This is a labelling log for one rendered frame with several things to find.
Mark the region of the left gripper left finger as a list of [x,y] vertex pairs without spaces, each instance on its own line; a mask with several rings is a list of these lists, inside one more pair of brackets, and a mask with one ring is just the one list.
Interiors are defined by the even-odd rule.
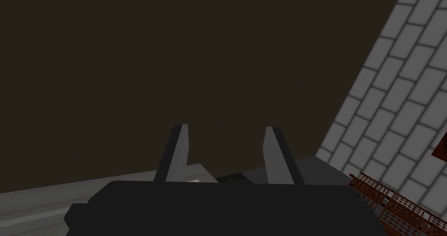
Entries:
[[176,124],[170,133],[154,182],[183,182],[189,151],[187,124]]

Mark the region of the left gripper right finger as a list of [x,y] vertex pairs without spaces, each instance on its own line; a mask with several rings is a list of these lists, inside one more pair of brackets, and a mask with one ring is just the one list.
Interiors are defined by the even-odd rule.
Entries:
[[262,151],[269,184],[305,185],[279,127],[266,127]]

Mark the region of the brown lattice rack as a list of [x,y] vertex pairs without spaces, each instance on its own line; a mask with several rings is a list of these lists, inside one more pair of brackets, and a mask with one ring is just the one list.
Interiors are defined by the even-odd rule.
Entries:
[[348,186],[373,209],[388,236],[447,236],[447,222],[395,190],[359,172]]

